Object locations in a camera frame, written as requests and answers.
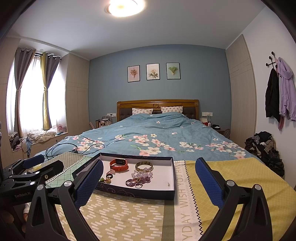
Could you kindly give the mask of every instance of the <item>blue duvet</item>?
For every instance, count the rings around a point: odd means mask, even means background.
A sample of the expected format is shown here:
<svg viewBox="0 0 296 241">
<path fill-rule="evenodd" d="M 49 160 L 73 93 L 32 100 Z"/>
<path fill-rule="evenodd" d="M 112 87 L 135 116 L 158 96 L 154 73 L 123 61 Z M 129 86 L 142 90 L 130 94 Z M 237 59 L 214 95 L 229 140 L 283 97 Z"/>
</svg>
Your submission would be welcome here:
<svg viewBox="0 0 296 241">
<path fill-rule="evenodd" d="M 176 112 L 136 114 L 110 126 L 89 130 L 78 136 L 68 136 L 58 144 L 60 143 L 75 144 L 79 154 L 84 152 L 88 156 L 105 152 L 169 156 L 174 161 L 196 160 L 199 157 L 206 161 L 254 157 L 200 121 Z M 70 144 L 59 145 L 52 154 L 61 154 L 74 148 Z"/>
</svg>

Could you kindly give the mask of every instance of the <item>framed picture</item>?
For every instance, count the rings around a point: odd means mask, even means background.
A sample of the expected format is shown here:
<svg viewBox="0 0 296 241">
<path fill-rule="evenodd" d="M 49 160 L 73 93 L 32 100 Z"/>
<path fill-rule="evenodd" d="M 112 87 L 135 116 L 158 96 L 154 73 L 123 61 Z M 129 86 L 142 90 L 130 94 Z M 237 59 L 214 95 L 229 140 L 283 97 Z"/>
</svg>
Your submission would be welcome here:
<svg viewBox="0 0 296 241">
<path fill-rule="evenodd" d="M 140 66 L 128 67 L 128 82 L 140 81 Z"/>
<path fill-rule="evenodd" d="M 168 80 L 181 79 L 179 63 L 167 63 L 167 78 Z"/>
<path fill-rule="evenodd" d="M 159 80 L 159 64 L 146 64 L 147 80 Z"/>
</svg>

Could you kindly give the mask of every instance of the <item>jewelry tray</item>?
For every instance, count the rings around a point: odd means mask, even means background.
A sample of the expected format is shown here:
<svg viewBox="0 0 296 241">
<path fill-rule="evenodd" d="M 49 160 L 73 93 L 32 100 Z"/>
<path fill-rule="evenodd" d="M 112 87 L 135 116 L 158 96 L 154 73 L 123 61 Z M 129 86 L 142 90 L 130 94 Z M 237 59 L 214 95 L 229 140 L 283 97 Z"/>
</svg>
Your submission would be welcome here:
<svg viewBox="0 0 296 241">
<path fill-rule="evenodd" d="M 96 186 L 97 190 L 118 194 L 122 196 L 130 196 L 146 199 L 173 200 L 175 196 L 175 168 L 172 157 L 160 156 L 130 156 L 118 155 L 110 153 L 99 153 L 83 166 L 72 173 L 75 178 L 80 172 L 85 171 L 88 165 L 99 159 L 103 162 L 104 172 L 102 177 L 106 178 L 106 173 L 110 170 L 110 162 L 115 158 L 125 158 L 128 162 L 128 170 L 116 172 L 111 179 L 111 183 L 99 182 Z M 145 183 L 141 188 L 128 187 L 126 180 L 132 179 L 131 174 L 135 170 L 135 165 L 141 161 L 148 161 L 153 165 L 153 178 L 150 183 Z"/>
</svg>

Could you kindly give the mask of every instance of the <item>coat rack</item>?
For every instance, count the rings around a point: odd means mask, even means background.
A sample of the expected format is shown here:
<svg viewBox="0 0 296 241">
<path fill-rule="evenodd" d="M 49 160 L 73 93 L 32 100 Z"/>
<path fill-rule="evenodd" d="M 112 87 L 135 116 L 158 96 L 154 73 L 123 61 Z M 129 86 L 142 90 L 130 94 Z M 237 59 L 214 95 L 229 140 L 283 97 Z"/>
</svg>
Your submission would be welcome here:
<svg viewBox="0 0 296 241">
<path fill-rule="evenodd" d="M 274 56 L 274 59 L 275 59 L 275 58 L 276 58 L 276 56 L 275 56 L 275 54 L 274 54 L 274 52 L 273 52 L 273 51 L 271 52 L 271 54 Z M 273 60 L 272 60 L 272 57 L 271 57 L 271 56 L 269 56 L 269 59 L 271 60 L 271 63 L 270 63 L 270 64 L 266 63 L 266 66 L 268 67 L 268 66 L 272 65 L 272 67 L 274 68 L 274 64 L 275 64 L 276 62 L 275 62 L 275 61 L 273 62 Z"/>
</svg>

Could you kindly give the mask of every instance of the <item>pillow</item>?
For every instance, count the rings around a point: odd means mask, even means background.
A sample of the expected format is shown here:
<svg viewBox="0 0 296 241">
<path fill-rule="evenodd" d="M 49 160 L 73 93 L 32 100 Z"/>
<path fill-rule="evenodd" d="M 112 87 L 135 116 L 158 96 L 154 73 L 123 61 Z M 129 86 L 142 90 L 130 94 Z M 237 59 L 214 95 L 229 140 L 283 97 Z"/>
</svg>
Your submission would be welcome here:
<svg viewBox="0 0 296 241">
<path fill-rule="evenodd" d="M 133 108 L 133 115 L 135 114 L 152 114 L 153 109 L 138 109 L 138 108 Z"/>
<path fill-rule="evenodd" d="M 161 112 L 166 113 L 166 112 L 183 112 L 183 106 L 168 106 L 168 107 L 161 107 Z"/>
</svg>

